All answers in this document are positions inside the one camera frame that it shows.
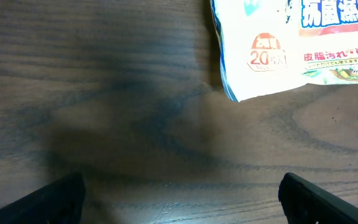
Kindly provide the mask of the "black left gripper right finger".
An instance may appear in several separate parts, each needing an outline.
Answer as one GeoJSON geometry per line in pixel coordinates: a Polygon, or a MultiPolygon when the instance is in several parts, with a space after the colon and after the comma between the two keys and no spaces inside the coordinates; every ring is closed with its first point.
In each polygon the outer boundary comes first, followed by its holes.
{"type": "Polygon", "coordinates": [[[358,208],[304,178],[287,172],[278,200],[289,224],[358,224],[358,208]]]}

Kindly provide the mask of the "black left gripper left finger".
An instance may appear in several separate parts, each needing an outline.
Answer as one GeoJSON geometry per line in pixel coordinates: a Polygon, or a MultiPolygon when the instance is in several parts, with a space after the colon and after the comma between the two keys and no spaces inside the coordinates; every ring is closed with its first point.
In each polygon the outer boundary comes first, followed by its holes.
{"type": "Polygon", "coordinates": [[[70,174],[0,208],[0,224],[79,224],[85,184],[70,174]]]}

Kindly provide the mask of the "wet wipes pack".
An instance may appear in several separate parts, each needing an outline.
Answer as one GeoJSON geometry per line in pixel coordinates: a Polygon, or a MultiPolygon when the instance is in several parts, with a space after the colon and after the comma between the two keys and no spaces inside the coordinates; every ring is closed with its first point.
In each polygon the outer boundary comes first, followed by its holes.
{"type": "Polygon", "coordinates": [[[221,80],[236,102],[358,84],[358,0],[211,0],[221,80]]]}

